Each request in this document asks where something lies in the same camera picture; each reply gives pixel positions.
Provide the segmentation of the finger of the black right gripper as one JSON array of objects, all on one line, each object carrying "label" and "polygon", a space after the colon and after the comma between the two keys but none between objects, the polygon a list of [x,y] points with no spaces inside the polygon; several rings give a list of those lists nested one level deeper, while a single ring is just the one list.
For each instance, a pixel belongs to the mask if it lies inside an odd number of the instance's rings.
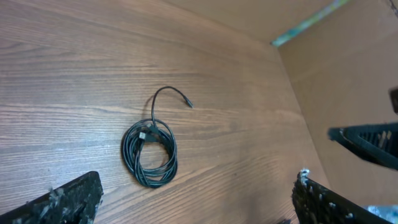
[{"label": "finger of the black right gripper", "polygon": [[330,128],[328,137],[362,160],[397,169],[397,123]]}]

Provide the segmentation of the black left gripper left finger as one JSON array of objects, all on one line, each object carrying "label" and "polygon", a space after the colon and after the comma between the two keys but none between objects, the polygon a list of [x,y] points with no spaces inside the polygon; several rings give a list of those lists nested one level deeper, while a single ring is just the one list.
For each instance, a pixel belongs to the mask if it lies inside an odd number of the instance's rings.
[{"label": "black left gripper left finger", "polygon": [[93,223],[102,203],[102,196],[99,173],[89,171],[2,214],[1,223]]}]

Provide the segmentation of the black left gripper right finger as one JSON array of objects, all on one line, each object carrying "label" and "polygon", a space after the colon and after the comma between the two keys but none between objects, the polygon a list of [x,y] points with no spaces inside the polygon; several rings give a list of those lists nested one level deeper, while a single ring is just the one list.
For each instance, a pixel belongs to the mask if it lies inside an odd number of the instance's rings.
[{"label": "black left gripper right finger", "polygon": [[308,178],[310,171],[297,174],[292,190],[292,203],[300,223],[306,224],[388,224],[374,208],[368,210]]}]

